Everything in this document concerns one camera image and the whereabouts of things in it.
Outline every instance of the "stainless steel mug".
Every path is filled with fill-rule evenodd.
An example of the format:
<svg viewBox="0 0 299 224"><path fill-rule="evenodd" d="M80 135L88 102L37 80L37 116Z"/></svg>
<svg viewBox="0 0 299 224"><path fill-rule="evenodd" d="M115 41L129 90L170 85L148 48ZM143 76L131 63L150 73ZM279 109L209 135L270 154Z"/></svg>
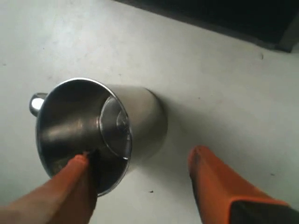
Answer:
<svg viewBox="0 0 299 224"><path fill-rule="evenodd" d="M98 196L158 150L167 131L163 109L149 90L107 87L87 78L62 82L49 94L34 94L29 109L37 117L36 145L48 175L86 152Z"/></svg>

